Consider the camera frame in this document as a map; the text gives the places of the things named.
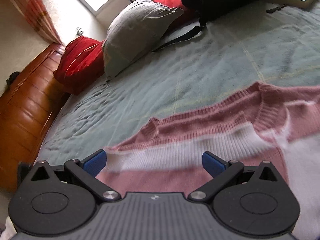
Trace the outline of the white fleece left forearm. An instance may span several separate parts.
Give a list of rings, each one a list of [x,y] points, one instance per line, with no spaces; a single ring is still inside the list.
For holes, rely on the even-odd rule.
[[[17,234],[17,231],[14,228],[14,225],[10,217],[7,217],[5,220],[5,229],[1,233],[0,240],[11,240],[16,234]]]

